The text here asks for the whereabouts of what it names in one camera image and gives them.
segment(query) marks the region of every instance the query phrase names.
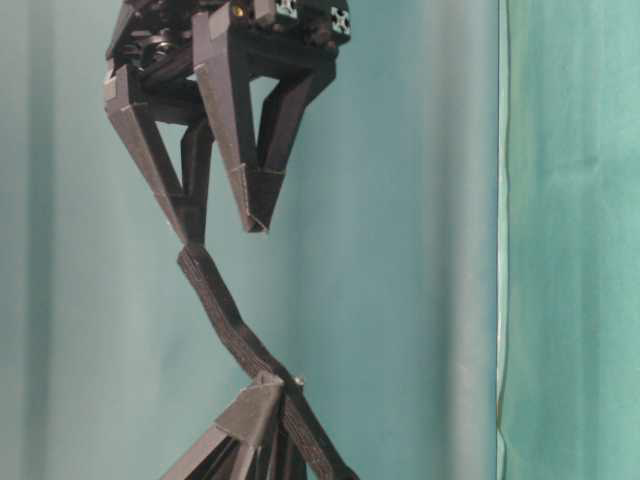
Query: fabric curtain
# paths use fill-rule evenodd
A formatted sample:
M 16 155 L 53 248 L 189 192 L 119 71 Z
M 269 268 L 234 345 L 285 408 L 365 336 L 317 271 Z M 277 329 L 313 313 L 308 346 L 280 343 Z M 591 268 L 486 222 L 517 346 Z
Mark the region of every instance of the fabric curtain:
M 119 3 L 1 9 L 3 478 L 158 478 L 249 382 L 104 115 Z M 216 150 L 207 245 L 361 478 L 493 479 L 497 4 L 351 4 L 272 232 Z
M 505 6 L 503 478 L 638 478 L 640 4 Z

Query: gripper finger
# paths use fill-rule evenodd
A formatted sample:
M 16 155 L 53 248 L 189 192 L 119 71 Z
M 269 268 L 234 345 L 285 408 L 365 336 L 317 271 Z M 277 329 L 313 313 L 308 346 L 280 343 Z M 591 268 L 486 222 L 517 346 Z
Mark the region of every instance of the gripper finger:
M 307 106 L 336 77 L 335 61 L 284 79 L 265 99 L 260 121 L 258 158 L 262 168 L 284 172 Z
M 109 120 L 151 187 L 169 223 L 183 242 L 188 241 L 179 210 L 182 187 L 162 141 L 149 102 L 141 94 L 130 67 L 121 67 L 105 83 Z
M 206 117 L 193 123 L 182 137 L 182 190 L 186 197 L 184 223 L 192 243 L 204 243 L 207 198 L 214 137 Z

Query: metal screw head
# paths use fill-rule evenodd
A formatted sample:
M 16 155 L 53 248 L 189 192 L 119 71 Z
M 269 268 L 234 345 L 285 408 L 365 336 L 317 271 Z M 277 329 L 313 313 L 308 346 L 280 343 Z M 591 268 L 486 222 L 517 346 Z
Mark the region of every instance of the metal screw head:
M 246 15 L 244 8 L 242 8 L 240 5 L 234 5 L 233 7 L 231 7 L 231 13 L 233 13 L 233 15 L 238 18 L 243 18 Z

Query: gripper jaw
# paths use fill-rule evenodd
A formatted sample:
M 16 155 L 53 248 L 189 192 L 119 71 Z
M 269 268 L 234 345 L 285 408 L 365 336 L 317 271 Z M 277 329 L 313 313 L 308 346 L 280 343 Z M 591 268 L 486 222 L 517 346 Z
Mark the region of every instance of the gripper jaw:
M 185 219 L 199 214 L 185 206 L 155 122 L 206 116 L 244 229 L 267 231 L 304 112 L 335 79 L 350 35 L 345 0 L 125 0 L 107 51 L 107 111 L 183 242 L 194 229 L 202 241 L 204 225 Z M 258 77 L 278 84 L 256 135 Z

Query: black plastic part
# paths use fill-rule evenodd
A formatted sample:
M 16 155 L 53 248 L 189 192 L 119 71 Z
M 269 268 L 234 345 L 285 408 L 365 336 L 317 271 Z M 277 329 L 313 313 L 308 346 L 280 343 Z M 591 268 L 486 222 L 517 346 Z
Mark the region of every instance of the black plastic part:
M 305 462 L 321 480 L 358 478 L 301 386 L 243 322 L 204 249 L 214 140 L 245 230 L 268 230 L 302 117 L 335 79 L 338 46 L 350 39 L 348 22 L 346 0 L 125 0 L 122 5 L 107 51 L 107 115 L 185 245 L 180 267 L 222 343 L 251 378 L 262 378 L 176 464 L 168 480 L 304 480 Z M 258 77 L 278 84 L 264 101 L 256 138 L 250 82 Z M 157 122 L 187 127 L 181 176 Z M 271 383 L 264 383 L 265 375 Z M 279 382 L 277 388 L 273 382 Z M 257 392 L 275 390 L 277 408 L 266 399 L 243 403 Z

